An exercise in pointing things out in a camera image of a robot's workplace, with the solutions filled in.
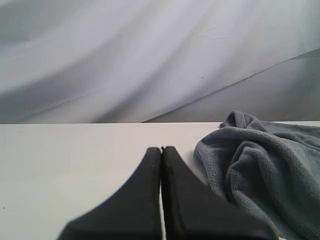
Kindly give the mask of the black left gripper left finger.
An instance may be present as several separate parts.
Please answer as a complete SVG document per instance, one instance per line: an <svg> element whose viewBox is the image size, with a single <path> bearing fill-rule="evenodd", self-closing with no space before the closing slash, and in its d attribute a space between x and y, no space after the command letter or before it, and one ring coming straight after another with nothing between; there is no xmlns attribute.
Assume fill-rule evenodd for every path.
<svg viewBox="0 0 320 240"><path fill-rule="evenodd" d="M146 150L140 164L106 201L70 221L60 240L160 240L161 151Z"/></svg>

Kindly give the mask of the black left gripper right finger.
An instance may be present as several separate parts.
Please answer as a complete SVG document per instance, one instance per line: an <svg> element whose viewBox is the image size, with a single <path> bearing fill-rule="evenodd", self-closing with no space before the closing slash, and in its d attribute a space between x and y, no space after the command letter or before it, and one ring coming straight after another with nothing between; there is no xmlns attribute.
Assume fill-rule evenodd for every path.
<svg viewBox="0 0 320 240"><path fill-rule="evenodd" d="M161 195L168 240L276 240L273 229L206 187L173 146L161 155Z"/></svg>

